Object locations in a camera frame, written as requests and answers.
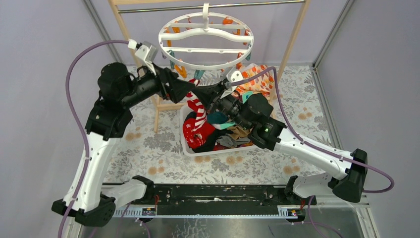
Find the red bear christmas sock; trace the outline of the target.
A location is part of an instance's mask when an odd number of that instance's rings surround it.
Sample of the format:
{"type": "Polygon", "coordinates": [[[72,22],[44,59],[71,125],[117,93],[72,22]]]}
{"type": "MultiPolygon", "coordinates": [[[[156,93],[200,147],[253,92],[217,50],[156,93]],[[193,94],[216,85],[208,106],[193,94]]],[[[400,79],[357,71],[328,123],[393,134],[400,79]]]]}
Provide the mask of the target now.
{"type": "Polygon", "coordinates": [[[189,118],[184,121],[182,131],[188,146],[197,149],[210,141],[210,136],[215,132],[215,127],[204,122],[200,128],[196,129],[196,119],[189,118]]]}

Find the white round clip hanger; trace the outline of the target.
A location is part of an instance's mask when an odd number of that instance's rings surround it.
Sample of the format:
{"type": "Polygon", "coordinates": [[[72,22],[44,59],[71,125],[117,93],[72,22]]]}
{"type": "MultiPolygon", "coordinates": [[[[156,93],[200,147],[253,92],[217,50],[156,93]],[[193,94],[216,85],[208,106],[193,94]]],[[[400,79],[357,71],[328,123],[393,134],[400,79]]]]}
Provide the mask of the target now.
{"type": "Polygon", "coordinates": [[[225,69],[249,58],[255,41],[249,26],[233,16],[210,12],[209,5],[204,3],[202,11],[179,16],[160,30],[158,43],[171,67],[225,69]]]}

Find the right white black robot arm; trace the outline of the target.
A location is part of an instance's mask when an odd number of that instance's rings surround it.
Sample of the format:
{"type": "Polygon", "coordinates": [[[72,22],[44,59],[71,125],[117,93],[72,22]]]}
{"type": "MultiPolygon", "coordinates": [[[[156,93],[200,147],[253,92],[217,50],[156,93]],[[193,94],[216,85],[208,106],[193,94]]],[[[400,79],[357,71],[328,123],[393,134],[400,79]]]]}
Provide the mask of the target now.
{"type": "Polygon", "coordinates": [[[295,156],[324,171],[322,175],[291,177],[284,190],[288,203],[297,204],[303,198],[330,193],[347,202],[360,202],[367,175],[366,151],[338,150],[294,135],[290,126],[271,117],[273,106],[261,93],[242,103],[225,91],[223,83],[192,90],[208,112],[222,112],[237,125],[249,129],[248,138],[257,147],[295,156]]]}

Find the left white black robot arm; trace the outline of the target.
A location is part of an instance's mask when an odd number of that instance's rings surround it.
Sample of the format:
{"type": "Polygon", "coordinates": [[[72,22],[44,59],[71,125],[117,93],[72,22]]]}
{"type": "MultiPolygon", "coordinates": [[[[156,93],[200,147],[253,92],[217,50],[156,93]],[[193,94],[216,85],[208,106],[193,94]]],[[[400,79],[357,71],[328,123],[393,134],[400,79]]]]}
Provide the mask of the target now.
{"type": "Polygon", "coordinates": [[[154,95],[179,102],[195,86],[179,79],[168,68],[156,66],[150,71],[143,66],[141,70],[144,75],[136,77],[119,62],[101,69],[99,97],[82,129],[85,150],[70,190],[63,199],[52,204],[54,212],[73,217],[86,227],[103,227],[117,208],[135,200],[143,204],[154,201],[154,182],[142,176],[134,176],[103,192],[107,167],[118,140],[132,120],[130,109],[133,106],[154,95]]]}

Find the red white striped sock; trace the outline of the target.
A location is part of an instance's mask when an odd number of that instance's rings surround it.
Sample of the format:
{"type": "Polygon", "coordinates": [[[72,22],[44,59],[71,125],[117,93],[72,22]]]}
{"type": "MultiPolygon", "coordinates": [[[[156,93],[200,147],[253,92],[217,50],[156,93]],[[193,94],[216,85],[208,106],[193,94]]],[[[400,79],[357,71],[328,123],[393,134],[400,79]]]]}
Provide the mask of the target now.
{"type": "Polygon", "coordinates": [[[204,105],[192,91],[187,93],[186,98],[188,107],[196,113],[193,131],[197,131],[207,122],[207,112],[204,105]]]}

